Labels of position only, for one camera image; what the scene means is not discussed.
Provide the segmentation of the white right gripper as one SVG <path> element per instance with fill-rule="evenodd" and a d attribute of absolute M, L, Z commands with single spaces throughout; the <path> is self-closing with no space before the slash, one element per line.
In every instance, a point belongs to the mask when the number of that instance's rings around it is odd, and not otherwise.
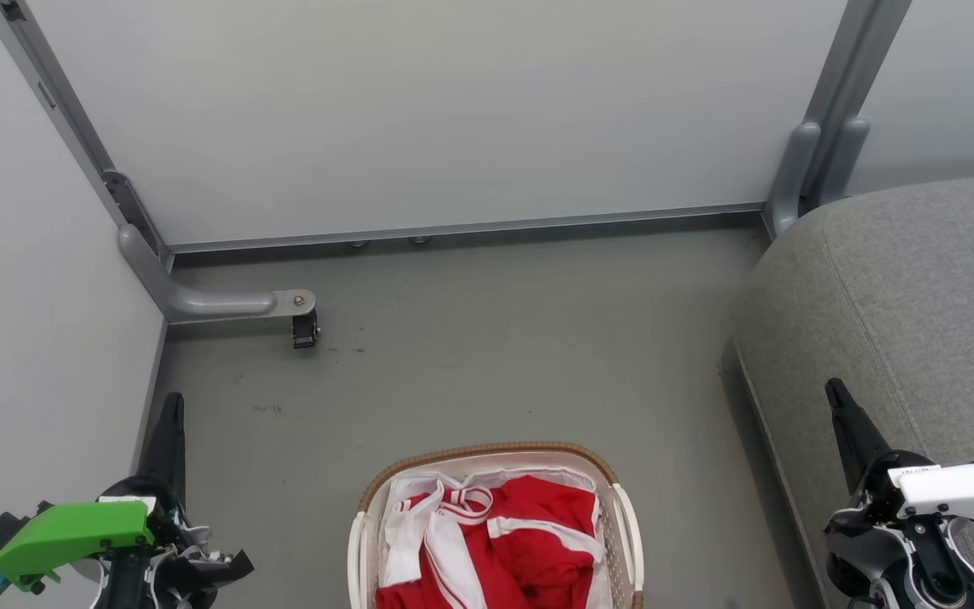
<path fill-rule="evenodd" d="M 974 462 L 942 466 L 890 451 L 841 378 L 824 384 L 847 490 L 878 505 L 878 520 L 950 516 L 974 520 Z"/>

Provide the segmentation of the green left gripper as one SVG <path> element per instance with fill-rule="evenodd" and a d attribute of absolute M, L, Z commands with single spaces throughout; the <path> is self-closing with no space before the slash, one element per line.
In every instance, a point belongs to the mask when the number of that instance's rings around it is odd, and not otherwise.
<path fill-rule="evenodd" d="M 254 572 L 246 551 L 210 551 L 206 527 L 190 524 L 186 500 L 185 401 L 166 395 L 145 441 L 138 475 L 93 502 L 42 502 L 32 517 L 0 515 L 0 575 L 38 593 L 67 564 L 92 559 L 107 584 L 123 581 L 113 558 L 140 559 L 151 593 L 213 593 Z"/>

